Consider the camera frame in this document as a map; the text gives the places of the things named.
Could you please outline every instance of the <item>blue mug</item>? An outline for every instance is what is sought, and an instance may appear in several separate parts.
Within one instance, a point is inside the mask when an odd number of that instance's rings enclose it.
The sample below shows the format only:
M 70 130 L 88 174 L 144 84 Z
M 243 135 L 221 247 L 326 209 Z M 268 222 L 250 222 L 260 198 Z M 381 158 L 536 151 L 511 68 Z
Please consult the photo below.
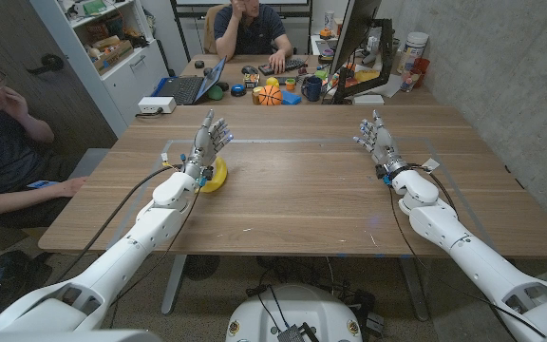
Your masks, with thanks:
M 322 80 L 316 76 L 311 76 L 306 79 L 301 86 L 301 94 L 308 98 L 311 102 L 320 100 L 320 93 L 322 92 Z

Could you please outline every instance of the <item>white container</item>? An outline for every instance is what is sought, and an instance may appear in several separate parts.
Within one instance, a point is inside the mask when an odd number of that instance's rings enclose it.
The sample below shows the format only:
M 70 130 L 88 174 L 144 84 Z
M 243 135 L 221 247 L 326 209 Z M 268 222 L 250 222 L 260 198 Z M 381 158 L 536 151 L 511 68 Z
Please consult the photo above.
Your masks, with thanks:
M 332 26 L 334 25 L 334 19 L 332 18 L 334 16 L 334 11 L 327 10 L 324 12 L 324 28 L 332 30 Z
M 413 68 L 415 60 L 424 54 L 427 38 L 429 38 L 429 35 L 422 32 L 410 32 L 408 34 L 396 71 L 402 73 L 405 69 L 411 70 Z

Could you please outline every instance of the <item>green object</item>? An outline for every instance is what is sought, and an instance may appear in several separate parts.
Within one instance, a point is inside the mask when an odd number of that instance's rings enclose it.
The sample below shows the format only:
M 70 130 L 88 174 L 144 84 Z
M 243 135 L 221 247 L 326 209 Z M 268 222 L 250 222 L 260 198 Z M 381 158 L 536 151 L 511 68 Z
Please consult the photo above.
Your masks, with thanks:
M 326 80 L 327 76 L 329 76 L 329 73 L 326 70 L 318 70 L 314 73 L 314 75 L 320 80 L 324 81 Z
M 223 98 L 223 89 L 215 85 L 208 90 L 208 98 L 211 100 L 220 100 Z
M 106 5 L 103 3 L 103 0 L 91 1 L 84 5 L 84 12 L 86 15 L 98 14 L 106 10 Z

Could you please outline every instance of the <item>person's arm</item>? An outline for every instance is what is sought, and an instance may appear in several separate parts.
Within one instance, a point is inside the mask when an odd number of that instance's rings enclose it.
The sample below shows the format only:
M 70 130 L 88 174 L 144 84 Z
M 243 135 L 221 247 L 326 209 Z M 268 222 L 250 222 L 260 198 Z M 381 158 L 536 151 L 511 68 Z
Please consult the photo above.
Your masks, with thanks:
M 38 143 L 52 143 L 54 133 L 49 124 L 28 114 L 27 100 L 9 87 L 5 87 L 8 105 L 4 111 L 25 128 L 27 136 Z
M 277 46 L 277 51 L 270 56 L 270 66 L 273 72 L 281 73 L 286 69 L 286 59 L 292 56 L 292 44 L 286 35 L 282 19 L 273 9 L 269 12 L 268 23 L 272 30 L 273 41 Z
M 227 61 L 229 61 L 234 57 L 234 53 L 236 53 L 237 28 L 239 28 L 239 23 L 245 10 L 246 5 L 244 5 L 244 0 L 232 0 L 232 17 L 229 19 L 225 34 L 215 40 L 217 54 L 221 59 L 227 56 Z M 222 16 L 217 15 L 217 20 L 220 23 L 223 20 Z
M 59 197 L 73 197 L 84 185 L 87 177 L 81 177 L 50 185 L 41 189 L 0 194 L 0 214 L 39 204 Z

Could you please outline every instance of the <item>man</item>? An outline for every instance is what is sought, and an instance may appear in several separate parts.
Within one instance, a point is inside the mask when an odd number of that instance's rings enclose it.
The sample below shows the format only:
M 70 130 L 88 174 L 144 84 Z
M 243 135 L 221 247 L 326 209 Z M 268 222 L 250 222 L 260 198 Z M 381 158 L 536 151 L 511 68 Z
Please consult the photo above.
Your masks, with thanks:
M 271 54 L 273 40 L 278 51 L 270 56 L 270 65 L 275 73 L 284 72 L 292 45 L 279 15 L 258 0 L 231 2 L 215 19 L 218 57 L 229 61 L 235 54 Z
M 86 178 L 66 180 L 81 156 L 39 153 L 36 145 L 52 143 L 49 125 L 28 114 L 27 101 L 6 86 L 0 70 L 0 226 L 48 227 Z M 36 181 L 59 181 L 40 189 Z

